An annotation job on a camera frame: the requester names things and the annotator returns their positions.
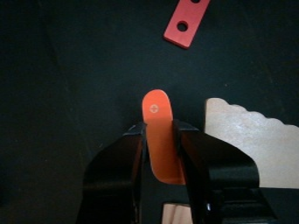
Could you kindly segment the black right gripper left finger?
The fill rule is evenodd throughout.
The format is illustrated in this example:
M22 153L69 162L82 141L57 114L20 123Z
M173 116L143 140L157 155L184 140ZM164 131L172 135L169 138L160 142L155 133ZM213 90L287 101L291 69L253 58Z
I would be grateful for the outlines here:
M133 125L84 173L76 224L139 224L145 124Z

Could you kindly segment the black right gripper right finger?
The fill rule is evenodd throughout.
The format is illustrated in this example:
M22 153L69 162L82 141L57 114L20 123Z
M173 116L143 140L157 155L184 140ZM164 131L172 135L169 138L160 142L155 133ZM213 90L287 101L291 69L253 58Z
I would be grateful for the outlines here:
M193 224L276 224L253 159L185 122L172 129Z

